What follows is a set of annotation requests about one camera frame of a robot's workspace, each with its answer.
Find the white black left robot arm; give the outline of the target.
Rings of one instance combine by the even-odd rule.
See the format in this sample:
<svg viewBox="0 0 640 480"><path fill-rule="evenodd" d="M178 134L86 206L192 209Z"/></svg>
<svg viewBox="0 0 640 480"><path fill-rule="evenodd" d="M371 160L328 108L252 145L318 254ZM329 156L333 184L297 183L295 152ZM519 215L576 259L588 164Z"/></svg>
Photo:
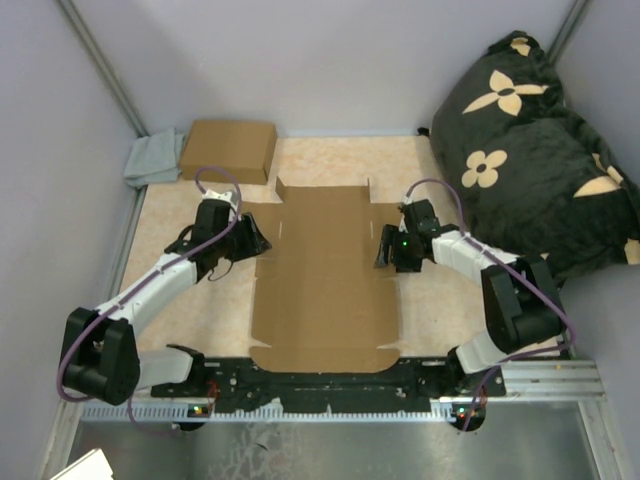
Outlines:
<svg viewBox="0 0 640 480"><path fill-rule="evenodd" d="M124 292L67 318L56 388L69 402L96 399L118 406L135 391L173 384L194 397L207 385L199 352L169 345L141 352L137 339L173 300L213 274L219 262L256 257L271 247L239 189L202 195L196 217L159 260Z"/></svg>

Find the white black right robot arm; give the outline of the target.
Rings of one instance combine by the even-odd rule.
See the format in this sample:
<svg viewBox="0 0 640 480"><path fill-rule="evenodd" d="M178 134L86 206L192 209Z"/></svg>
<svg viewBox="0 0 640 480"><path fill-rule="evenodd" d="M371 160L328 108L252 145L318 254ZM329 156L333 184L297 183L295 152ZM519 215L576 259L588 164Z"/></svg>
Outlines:
<svg viewBox="0 0 640 480"><path fill-rule="evenodd" d="M399 206L398 225L382 227L376 268L417 273L425 260L449 267L481 288L485 328L447 354L448 389L471 394L481 374L525 347L566 329L546 261L490 247L453 224L443 225L428 200L409 198Z"/></svg>

